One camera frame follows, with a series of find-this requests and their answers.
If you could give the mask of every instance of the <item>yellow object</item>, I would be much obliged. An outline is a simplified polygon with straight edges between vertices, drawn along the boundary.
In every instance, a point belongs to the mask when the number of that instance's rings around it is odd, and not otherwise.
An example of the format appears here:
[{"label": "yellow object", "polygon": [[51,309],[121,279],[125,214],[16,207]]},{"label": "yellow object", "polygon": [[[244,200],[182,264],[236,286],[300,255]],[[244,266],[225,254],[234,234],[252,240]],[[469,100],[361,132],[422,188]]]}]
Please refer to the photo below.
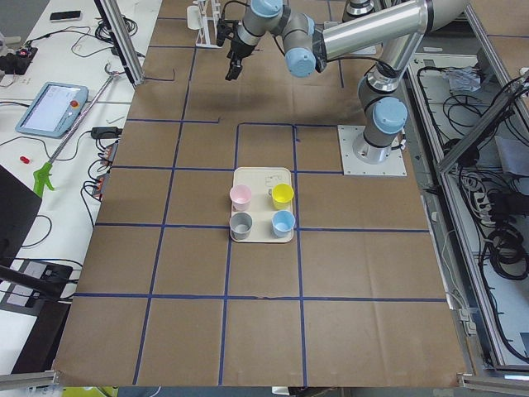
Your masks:
[{"label": "yellow object", "polygon": [[117,387],[65,387],[62,397],[117,397]]},{"label": "yellow object", "polygon": [[287,209],[294,198],[294,189],[289,184],[276,184],[272,189],[272,200],[276,209]]}]

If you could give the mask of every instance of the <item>light blue joint cap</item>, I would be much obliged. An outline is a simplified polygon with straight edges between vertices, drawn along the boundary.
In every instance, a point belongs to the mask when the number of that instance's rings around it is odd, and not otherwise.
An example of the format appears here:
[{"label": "light blue joint cap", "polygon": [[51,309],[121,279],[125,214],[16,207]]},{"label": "light blue joint cap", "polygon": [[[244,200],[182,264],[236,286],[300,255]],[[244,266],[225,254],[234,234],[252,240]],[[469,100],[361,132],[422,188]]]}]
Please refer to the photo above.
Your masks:
[{"label": "light blue joint cap", "polygon": [[314,30],[316,29],[316,23],[314,23],[314,20],[310,18],[309,15],[303,14],[305,17],[307,17],[308,21],[308,35],[312,36],[314,34]]},{"label": "light blue joint cap", "polygon": [[258,17],[273,18],[283,11],[283,0],[252,0],[250,8]]},{"label": "light blue joint cap", "polygon": [[287,61],[288,70],[295,77],[308,77],[316,68],[316,58],[306,48],[292,48],[287,51],[284,58]]},{"label": "light blue joint cap", "polygon": [[384,134],[393,135],[398,133],[403,129],[406,120],[406,106],[396,98],[382,98],[374,105],[374,124]]}]

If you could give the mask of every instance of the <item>blue cup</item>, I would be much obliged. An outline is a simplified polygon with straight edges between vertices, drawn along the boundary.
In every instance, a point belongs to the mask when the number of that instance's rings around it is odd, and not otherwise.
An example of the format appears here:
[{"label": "blue cup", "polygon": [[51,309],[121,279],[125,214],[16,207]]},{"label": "blue cup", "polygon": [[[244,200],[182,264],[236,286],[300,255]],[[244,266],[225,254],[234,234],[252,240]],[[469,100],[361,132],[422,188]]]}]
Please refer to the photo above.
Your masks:
[{"label": "blue cup", "polygon": [[272,228],[277,237],[286,237],[294,229],[296,218],[290,211],[278,211],[272,218]]}]

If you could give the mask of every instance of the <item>green grabber handle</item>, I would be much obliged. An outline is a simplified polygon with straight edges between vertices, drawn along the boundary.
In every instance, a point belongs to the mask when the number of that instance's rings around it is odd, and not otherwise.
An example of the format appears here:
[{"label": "green grabber handle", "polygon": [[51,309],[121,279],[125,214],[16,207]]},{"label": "green grabber handle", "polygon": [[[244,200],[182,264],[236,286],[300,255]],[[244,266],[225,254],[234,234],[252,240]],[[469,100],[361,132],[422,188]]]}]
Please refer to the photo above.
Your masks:
[{"label": "green grabber handle", "polygon": [[33,185],[33,191],[42,199],[44,194],[44,187],[47,186],[49,190],[55,190],[50,182],[50,170],[53,165],[50,162],[45,162],[40,170],[33,173],[35,184]]}]

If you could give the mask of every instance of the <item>gray cup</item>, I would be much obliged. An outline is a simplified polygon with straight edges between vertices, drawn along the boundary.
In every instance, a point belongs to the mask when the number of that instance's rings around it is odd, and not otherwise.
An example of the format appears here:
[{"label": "gray cup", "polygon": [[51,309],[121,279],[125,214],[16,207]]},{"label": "gray cup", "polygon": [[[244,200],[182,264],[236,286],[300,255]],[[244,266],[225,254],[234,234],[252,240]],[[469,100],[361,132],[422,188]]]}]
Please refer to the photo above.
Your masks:
[{"label": "gray cup", "polygon": [[236,213],[230,218],[230,234],[234,240],[244,240],[250,235],[252,220],[248,213]]}]

